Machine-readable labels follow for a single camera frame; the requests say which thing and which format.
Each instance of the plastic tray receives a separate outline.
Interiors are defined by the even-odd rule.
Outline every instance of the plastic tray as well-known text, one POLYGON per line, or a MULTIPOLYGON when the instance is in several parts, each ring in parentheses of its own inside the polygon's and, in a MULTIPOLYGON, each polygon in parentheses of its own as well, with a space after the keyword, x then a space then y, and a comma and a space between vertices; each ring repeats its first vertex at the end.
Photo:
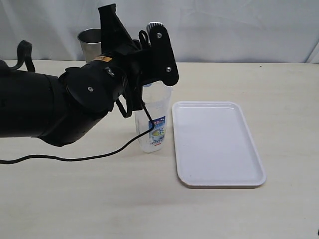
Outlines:
POLYGON ((266 174, 240 107, 177 102, 172 108, 177 173, 192 187, 258 187, 266 174))

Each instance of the white curtain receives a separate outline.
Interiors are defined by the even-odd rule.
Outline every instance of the white curtain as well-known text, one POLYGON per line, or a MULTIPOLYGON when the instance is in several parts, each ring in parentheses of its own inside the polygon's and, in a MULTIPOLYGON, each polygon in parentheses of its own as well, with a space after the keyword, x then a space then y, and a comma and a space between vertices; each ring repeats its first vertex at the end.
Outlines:
POLYGON ((83 59, 77 34, 111 3, 133 38, 163 22, 177 61, 319 63, 319 0, 0 0, 0 58, 24 39, 34 59, 83 59))

